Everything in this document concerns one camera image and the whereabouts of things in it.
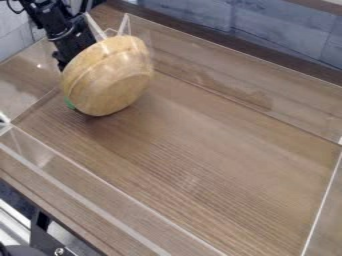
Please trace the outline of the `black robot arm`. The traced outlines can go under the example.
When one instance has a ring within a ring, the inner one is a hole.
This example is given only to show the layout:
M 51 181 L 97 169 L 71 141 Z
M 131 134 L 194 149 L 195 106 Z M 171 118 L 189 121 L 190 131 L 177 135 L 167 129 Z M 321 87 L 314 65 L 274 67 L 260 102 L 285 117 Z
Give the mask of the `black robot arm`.
M 52 57 L 63 71 L 76 55 L 97 43 L 86 18 L 94 0 L 0 0 L 15 14 L 26 12 L 46 31 L 56 51 Z

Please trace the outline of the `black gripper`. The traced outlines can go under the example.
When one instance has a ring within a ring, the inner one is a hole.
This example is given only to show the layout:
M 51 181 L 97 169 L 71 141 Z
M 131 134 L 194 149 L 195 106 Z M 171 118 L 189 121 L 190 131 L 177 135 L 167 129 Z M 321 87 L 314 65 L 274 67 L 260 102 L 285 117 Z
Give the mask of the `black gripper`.
M 50 33 L 48 41 L 55 44 L 52 57 L 58 60 L 59 70 L 63 71 L 76 55 L 97 43 L 86 17 L 80 15 L 71 19 L 71 27 L 58 33 Z

